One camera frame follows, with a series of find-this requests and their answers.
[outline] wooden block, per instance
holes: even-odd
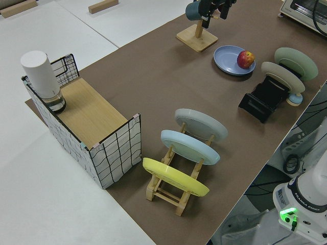
[[[177,39],[181,40],[196,52],[202,52],[207,47],[217,42],[218,38],[206,30],[202,31],[200,37],[196,37],[196,27],[197,25],[194,24],[189,28],[186,28],[184,31],[181,31],[177,34]]]
[[[14,6],[0,10],[0,14],[4,17],[10,17],[15,14],[21,13],[25,10],[34,8],[37,6],[36,0],[27,0]]]
[[[66,108],[58,117],[89,149],[127,122],[83,78],[61,87],[61,92]]]
[[[95,14],[95,13],[98,13],[99,11],[110,8],[110,7],[115,6],[117,4],[118,4],[118,0],[104,0],[102,2],[99,2],[97,4],[89,6],[88,11],[91,14]]]

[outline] green light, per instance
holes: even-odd
[[[279,214],[281,216],[281,219],[283,221],[286,221],[286,218],[289,218],[288,215],[293,215],[296,212],[297,212],[296,208],[288,208],[288,209],[280,211]]]

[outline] plate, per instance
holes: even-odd
[[[283,64],[301,75],[302,81],[314,79],[318,75],[318,67],[310,57],[290,47],[280,47],[275,52],[275,62]]]
[[[193,162],[200,162],[203,159],[203,165],[214,165],[220,160],[219,154],[210,146],[193,138],[172,130],[162,130],[161,141],[165,146],[180,156]]]
[[[261,71],[288,87],[290,89],[289,93],[302,93],[306,89],[303,82],[296,75],[280,65],[263,62]]]
[[[183,172],[150,158],[143,158],[143,167],[163,181],[198,197],[203,197],[209,188]]]
[[[237,57],[244,49],[237,46],[227,45],[221,46],[216,49],[214,53],[214,60],[216,65],[224,72],[235,75],[243,76],[252,72],[255,68],[255,61],[248,69],[240,68],[237,65]]]
[[[227,137],[228,130],[220,122],[202,112],[191,109],[177,109],[175,120],[182,126],[186,123],[185,130],[190,134],[204,140],[209,140],[214,135],[213,141],[220,141]]]

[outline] toaster oven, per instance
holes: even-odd
[[[285,0],[281,13],[327,36],[327,0]]]

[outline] wooden stand base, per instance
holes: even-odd
[[[198,25],[194,24],[189,28],[186,28],[184,31],[178,33],[176,37],[196,52],[202,52],[216,43],[218,38],[206,30],[201,30],[202,34],[200,34],[199,37],[196,37],[197,26]]]
[[[10,16],[21,13],[21,12],[23,12],[25,10],[34,8],[36,6],[37,6],[36,0],[27,0],[27,1],[24,1],[22,3],[16,4],[14,6],[11,6],[11,7],[0,10],[0,14],[4,18],[8,18]]]
[[[99,11],[105,10],[117,4],[118,4],[118,0],[104,0],[102,2],[89,6],[88,11],[91,14],[95,14],[98,13]]]

